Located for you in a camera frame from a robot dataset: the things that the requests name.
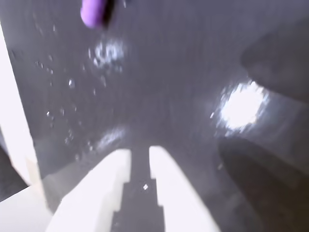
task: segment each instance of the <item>gray surface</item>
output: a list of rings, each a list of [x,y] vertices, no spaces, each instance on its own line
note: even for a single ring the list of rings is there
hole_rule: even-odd
[[[0,1],[41,175],[53,178],[44,183],[51,208],[111,150],[162,145],[223,232],[308,231],[309,211],[291,207],[298,194],[289,192],[302,195],[304,176],[282,171],[309,173],[307,0],[132,0],[126,8],[119,1],[108,29],[96,30],[84,27],[79,11],[75,0]],[[115,41],[123,57],[97,68],[95,47]],[[267,103],[256,123],[230,130],[222,101],[251,78],[270,90]],[[262,166],[265,156],[287,166],[274,161],[267,173],[234,162],[238,152]],[[148,155],[136,154],[133,171]],[[80,168],[66,170],[72,165]],[[261,198],[248,193],[254,168],[261,181],[275,177],[285,187],[257,184]],[[286,197],[270,206],[281,191]]]

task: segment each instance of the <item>purple object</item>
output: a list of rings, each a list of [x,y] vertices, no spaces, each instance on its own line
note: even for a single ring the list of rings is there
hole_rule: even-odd
[[[81,17],[87,27],[94,28],[102,22],[106,0],[83,0]]]

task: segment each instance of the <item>water droplet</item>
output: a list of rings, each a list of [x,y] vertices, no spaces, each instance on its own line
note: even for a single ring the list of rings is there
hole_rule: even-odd
[[[60,108],[60,113],[61,113],[62,116],[64,116],[65,110],[63,109],[63,107]]]
[[[38,23],[35,23],[35,28],[40,32],[42,36],[44,35],[43,30]]]
[[[121,66],[116,67],[115,70],[116,70],[117,72],[122,73],[122,67],[121,67]]]
[[[105,76],[101,76],[101,81],[102,81],[104,87],[106,87],[106,78],[105,78]]]
[[[75,112],[77,111],[77,106],[75,104],[72,105],[72,108]]]
[[[79,160],[80,160],[79,154],[76,154],[76,155],[75,155],[75,160],[76,160],[76,161],[79,161]]]
[[[55,119],[55,117],[52,115],[50,111],[47,111],[46,116],[49,117],[52,121]]]
[[[70,88],[75,88],[75,81],[73,79],[69,80],[69,87]]]
[[[89,151],[93,150],[93,146],[91,145],[90,141],[87,142],[87,145],[89,146]]]
[[[223,164],[219,164],[218,170],[221,170],[223,168]]]
[[[69,139],[72,141],[74,139],[73,131],[69,129]]]

